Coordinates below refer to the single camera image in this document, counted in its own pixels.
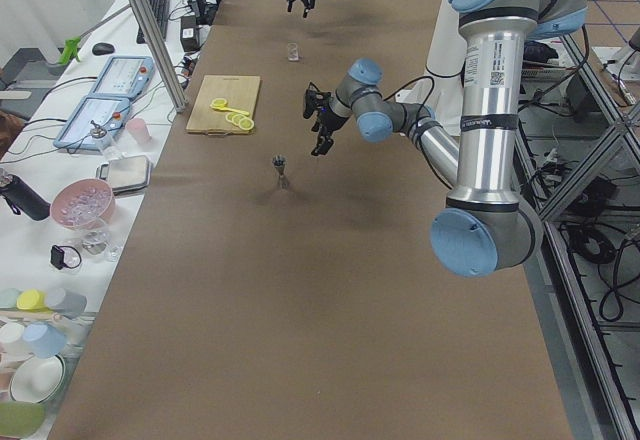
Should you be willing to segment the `wooden cutting board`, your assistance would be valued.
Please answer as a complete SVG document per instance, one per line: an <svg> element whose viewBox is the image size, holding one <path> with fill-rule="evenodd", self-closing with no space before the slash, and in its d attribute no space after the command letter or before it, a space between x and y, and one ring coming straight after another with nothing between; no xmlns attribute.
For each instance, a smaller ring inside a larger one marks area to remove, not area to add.
<svg viewBox="0 0 640 440"><path fill-rule="evenodd" d="M259 76L205 75L186 124L189 134L247 135L255 129Z"/></svg>

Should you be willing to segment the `pink plastic cup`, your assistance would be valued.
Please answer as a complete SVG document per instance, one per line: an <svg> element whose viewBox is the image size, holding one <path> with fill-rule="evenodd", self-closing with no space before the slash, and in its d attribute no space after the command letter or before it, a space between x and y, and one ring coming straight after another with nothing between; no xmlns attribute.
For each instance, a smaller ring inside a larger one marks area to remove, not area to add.
<svg viewBox="0 0 640 440"><path fill-rule="evenodd" d="M139 145L144 145L152 140L148 126L144 119L135 117L130 119L125 125L126 131Z"/></svg>

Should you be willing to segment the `yellow plastic knife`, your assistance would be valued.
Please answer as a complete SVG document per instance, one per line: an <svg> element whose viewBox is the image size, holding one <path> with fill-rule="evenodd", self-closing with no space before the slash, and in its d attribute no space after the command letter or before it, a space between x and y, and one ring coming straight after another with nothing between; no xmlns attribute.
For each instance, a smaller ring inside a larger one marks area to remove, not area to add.
<svg viewBox="0 0 640 440"><path fill-rule="evenodd" d="M231 106L229 105L229 103L228 103L228 107L227 107L227 109L226 109L226 110L223 110L223 111L239 113L239 114L242 114L242 115L248 115L248 114L249 114L249 112L248 112L248 111L246 111L246 110L242 110L242 109L238 109L238 108L235 108L235 107L231 107Z"/></svg>

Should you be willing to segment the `small clear glass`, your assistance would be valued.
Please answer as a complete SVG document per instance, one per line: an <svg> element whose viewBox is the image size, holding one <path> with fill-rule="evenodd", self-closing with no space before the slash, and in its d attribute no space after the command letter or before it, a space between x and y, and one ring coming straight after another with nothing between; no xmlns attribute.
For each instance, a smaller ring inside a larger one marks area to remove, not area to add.
<svg viewBox="0 0 640 440"><path fill-rule="evenodd" d="M287 60L289 62L298 62L300 60L299 46L295 42L290 42L286 46Z"/></svg>

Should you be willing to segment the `metal tray scale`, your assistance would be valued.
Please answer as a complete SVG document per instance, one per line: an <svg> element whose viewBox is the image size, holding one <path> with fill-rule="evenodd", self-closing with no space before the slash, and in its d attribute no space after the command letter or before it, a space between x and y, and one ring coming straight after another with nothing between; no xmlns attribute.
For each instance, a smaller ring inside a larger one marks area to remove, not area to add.
<svg viewBox="0 0 640 440"><path fill-rule="evenodd" d="M152 169L152 162L145 155L138 155L101 164L96 170L96 177L104 180L115 195L123 195L146 188Z"/></svg>

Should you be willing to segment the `yellow plastic cup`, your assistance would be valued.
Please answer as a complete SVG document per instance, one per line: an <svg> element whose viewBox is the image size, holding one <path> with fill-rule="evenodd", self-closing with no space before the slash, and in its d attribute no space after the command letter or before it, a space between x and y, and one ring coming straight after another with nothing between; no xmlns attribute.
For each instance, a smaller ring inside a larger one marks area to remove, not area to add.
<svg viewBox="0 0 640 440"><path fill-rule="evenodd" d="M38 289L22 291L16 299L16 307L21 311L43 311L47 309L45 292Z"/></svg>

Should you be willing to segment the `wine glass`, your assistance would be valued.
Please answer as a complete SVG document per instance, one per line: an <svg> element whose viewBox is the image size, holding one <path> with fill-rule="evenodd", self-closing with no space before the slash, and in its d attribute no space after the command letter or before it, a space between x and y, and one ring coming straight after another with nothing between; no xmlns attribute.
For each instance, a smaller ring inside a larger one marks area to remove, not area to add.
<svg viewBox="0 0 640 440"><path fill-rule="evenodd" d="M87 223L76 225L74 231L81 253L113 263L120 259L123 247L115 240L104 219L96 217Z"/></svg>

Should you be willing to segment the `green bowl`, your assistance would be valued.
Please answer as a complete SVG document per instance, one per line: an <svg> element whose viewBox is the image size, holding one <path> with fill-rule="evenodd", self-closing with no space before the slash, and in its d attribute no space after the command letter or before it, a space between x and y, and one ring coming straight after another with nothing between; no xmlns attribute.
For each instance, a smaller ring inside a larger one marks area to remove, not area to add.
<svg viewBox="0 0 640 440"><path fill-rule="evenodd" d="M1 404L1 436L21 439L35 433L44 423L46 409L42 404L4 402Z"/></svg>

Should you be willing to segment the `lemon slice on knife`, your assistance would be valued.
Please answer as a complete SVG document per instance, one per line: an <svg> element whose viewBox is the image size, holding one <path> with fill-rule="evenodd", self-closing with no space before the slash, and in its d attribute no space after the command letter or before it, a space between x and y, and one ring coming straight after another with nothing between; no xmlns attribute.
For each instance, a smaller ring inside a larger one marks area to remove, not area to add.
<svg viewBox="0 0 640 440"><path fill-rule="evenodd" d="M214 110L226 110L228 107L227 100L225 98L215 98L212 100L210 107Z"/></svg>

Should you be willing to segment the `black computer mouse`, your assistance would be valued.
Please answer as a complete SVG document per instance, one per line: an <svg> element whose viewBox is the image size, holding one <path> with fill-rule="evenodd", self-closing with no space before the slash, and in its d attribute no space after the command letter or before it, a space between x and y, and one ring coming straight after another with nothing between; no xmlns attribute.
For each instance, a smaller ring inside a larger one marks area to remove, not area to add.
<svg viewBox="0 0 640 440"><path fill-rule="evenodd" d="M107 42L98 42L92 47L92 54L95 56L110 55L115 52L115 47Z"/></svg>

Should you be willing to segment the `lower teach pendant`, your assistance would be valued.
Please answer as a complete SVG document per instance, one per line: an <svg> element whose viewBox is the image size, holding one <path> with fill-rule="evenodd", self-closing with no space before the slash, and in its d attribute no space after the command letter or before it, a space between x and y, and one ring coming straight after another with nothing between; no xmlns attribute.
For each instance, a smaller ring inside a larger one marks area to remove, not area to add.
<svg viewBox="0 0 640 440"><path fill-rule="evenodd" d="M85 96L53 141L59 149L97 151L91 130L103 127L116 136L130 117L131 102L124 97Z"/></svg>

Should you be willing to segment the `teach pendant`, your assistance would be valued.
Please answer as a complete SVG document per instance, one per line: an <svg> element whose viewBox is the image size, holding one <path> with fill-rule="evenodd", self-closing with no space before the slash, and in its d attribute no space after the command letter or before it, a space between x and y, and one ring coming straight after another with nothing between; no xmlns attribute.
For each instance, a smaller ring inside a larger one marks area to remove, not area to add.
<svg viewBox="0 0 640 440"><path fill-rule="evenodd" d="M130 117L131 102L124 97L85 96L53 141L59 149L97 151L91 130L103 127L116 136Z"/></svg>
<svg viewBox="0 0 640 440"><path fill-rule="evenodd" d="M149 56L110 56L98 75L90 95L95 97L137 98L154 74Z"/></svg>

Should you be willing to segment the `aluminium frame post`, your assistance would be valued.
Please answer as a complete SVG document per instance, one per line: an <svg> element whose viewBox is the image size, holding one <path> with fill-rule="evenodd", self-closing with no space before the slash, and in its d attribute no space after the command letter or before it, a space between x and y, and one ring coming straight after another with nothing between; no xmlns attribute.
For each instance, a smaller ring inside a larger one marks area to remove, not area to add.
<svg viewBox="0 0 640 440"><path fill-rule="evenodd" d="M187 100L177 79L165 42L160 38L149 4L147 0L129 0L129 2L134 16L144 33L146 44L150 49L174 109L177 113L182 113L187 106Z"/></svg>

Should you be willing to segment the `black bottle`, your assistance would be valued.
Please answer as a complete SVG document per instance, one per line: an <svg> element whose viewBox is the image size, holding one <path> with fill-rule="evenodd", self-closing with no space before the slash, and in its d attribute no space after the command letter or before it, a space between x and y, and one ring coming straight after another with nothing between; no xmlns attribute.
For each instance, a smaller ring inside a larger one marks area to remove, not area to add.
<svg viewBox="0 0 640 440"><path fill-rule="evenodd" d="M1 196L16 215L24 213L35 221L50 215L50 204L19 176L5 169L1 169Z"/></svg>

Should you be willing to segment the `black keyboard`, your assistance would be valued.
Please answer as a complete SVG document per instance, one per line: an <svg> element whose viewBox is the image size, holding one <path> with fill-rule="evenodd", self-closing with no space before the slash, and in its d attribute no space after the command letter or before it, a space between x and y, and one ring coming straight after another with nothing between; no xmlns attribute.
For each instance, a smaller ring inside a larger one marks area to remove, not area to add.
<svg viewBox="0 0 640 440"><path fill-rule="evenodd" d="M158 27L160 38L166 39L169 20L169 0L147 0Z"/></svg>

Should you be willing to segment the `blue plastic cup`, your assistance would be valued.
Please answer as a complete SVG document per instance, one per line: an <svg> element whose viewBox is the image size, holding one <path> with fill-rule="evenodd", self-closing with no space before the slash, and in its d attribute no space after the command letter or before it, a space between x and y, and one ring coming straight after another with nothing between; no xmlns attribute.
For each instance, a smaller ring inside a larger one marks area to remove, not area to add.
<svg viewBox="0 0 640 440"><path fill-rule="evenodd" d="M67 344L66 335L45 322L28 324L22 338L38 358L49 358L59 354Z"/></svg>

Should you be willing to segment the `steel jigger measuring cup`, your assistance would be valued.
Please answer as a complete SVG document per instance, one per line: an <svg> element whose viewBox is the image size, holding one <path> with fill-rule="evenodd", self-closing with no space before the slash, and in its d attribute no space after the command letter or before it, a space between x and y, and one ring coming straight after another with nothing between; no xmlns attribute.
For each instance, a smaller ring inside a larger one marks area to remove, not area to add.
<svg viewBox="0 0 640 440"><path fill-rule="evenodd" d="M278 174L278 186L281 189L288 189L290 182L285 173L286 158L282 155L275 155L272 158L272 165Z"/></svg>

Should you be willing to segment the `grey plastic cup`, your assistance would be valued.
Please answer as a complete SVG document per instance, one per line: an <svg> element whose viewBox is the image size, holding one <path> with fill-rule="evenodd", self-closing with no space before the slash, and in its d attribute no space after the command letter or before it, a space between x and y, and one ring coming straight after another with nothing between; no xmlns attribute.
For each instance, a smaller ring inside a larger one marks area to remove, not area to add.
<svg viewBox="0 0 640 440"><path fill-rule="evenodd" d="M45 305L54 312L75 318L85 312L87 298L64 287L55 287L45 291Z"/></svg>

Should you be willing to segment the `white plate bowl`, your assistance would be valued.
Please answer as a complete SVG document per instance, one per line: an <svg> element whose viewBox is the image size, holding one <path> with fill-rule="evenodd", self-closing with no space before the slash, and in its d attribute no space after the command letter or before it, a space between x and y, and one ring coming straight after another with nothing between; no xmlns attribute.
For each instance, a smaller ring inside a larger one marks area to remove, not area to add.
<svg viewBox="0 0 640 440"><path fill-rule="evenodd" d="M41 403L51 398L63 382L66 366L60 356L32 357L13 374L9 393L13 400Z"/></svg>

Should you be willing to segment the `pink bowl with ice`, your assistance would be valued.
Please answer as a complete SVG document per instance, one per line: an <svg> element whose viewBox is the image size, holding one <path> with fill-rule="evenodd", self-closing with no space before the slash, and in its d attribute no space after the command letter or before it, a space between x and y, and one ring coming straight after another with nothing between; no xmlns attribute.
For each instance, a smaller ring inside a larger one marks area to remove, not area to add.
<svg viewBox="0 0 640 440"><path fill-rule="evenodd" d="M101 179L87 178L64 187L50 205L50 216L67 229L84 229L97 220L108 222L115 211L115 195Z"/></svg>

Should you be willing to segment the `upper teach pendant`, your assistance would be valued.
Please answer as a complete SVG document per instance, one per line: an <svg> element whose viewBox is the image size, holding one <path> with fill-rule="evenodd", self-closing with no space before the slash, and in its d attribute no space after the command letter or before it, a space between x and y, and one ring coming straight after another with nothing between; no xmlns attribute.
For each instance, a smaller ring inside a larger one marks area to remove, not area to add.
<svg viewBox="0 0 640 440"><path fill-rule="evenodd" d="M149 56L110 56L98 75L90 95L95 97L137 98L154 74Z"/></svg>

